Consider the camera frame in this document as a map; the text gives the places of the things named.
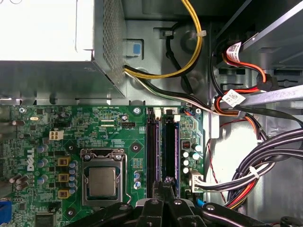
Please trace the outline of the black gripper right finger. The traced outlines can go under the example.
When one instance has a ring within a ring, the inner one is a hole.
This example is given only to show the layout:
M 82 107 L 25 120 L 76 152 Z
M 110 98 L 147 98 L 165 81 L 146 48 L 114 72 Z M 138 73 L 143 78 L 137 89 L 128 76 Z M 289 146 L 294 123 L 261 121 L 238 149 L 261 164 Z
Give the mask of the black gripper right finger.
M 206 203 L 200 208 L 190 206 L 186 200 L 176 197 L 175 187 L 174 180 L 164 180 L 164 201 L 176 227 L 270 226 L 216 203 Z

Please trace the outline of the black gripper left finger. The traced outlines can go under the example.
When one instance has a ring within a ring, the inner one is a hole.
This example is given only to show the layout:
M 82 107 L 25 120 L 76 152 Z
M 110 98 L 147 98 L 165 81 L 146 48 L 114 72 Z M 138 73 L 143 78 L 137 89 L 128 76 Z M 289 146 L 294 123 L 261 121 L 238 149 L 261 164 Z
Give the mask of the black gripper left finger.
M 142 205 L 118 202 L 71 223 L 72 227 L 161 227 L 164 209 L 163 182 L 154 182 L 152 197 Z

